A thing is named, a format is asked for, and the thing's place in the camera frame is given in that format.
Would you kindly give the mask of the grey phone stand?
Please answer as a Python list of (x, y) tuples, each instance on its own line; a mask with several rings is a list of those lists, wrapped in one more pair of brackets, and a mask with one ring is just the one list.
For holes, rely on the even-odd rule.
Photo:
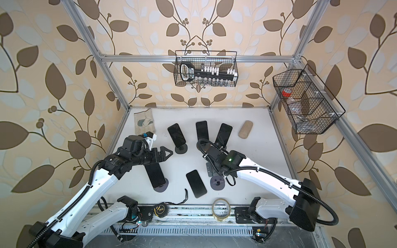
[(158, 192), (158, 193), (162, 193), (162, 192), (164, 192), (164, 191), (167, 189), (168, 186), (169, 186), (169, 181), (168, 181), (168, 179), (166, 178), (166, 179), (165, 179), (165, 184), (163, 184), (163, 185), (161, 185), (161, 186), (158, 186), (158, 187), (155, 187), (154, 190), (155, 190), (156, 192)]

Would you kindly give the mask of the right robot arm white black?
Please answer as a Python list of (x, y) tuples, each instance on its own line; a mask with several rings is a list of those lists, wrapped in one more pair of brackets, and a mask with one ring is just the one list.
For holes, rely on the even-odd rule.
[(306, 231), (314, 231), (317, 224), (335, 226), (339, 223), (337, 213), (321, 200), (310, 179), (298, 181), (279, 175), (246, 155), (235, 150), (227, 151), (205, 138), (199, 139), (196, 145), (203, 158), (225, 180), (229, 177), (243, 179), (278, 197), (277, 200), (255, 197), (249, 207), (252, 221), (289, 219)]

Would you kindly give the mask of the phone with green case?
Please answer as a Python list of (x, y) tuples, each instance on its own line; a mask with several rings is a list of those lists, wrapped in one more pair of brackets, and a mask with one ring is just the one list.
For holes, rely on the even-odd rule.
[(166, 179), (159, 163), (145, 165), (145, 169), (153, 188), (158, 188), (166, 184)]

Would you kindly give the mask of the phone with purple case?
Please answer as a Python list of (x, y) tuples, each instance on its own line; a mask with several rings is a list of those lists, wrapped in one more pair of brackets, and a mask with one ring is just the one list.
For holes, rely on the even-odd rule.
[(186, 178), (195, 198), (200, 198), (207, 193), (207, 189), (196, 169), (187, 173)]

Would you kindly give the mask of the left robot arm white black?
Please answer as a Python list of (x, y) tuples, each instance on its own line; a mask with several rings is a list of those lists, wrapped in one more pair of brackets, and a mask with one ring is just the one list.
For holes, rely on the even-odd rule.
[(29, 229), (29, 248), (83, 248), (111, 225), (128, 217), (137, 205), (123, 196), (117, 203), (85, 221), (89, 211), (134, 166), (150, 166), (166, 161), (173, 152), (164, 146), (154, 148), (156, 135), (149, 132), (130, 135), (113, 154), (93, 166), (87, 184), (46, 222)]

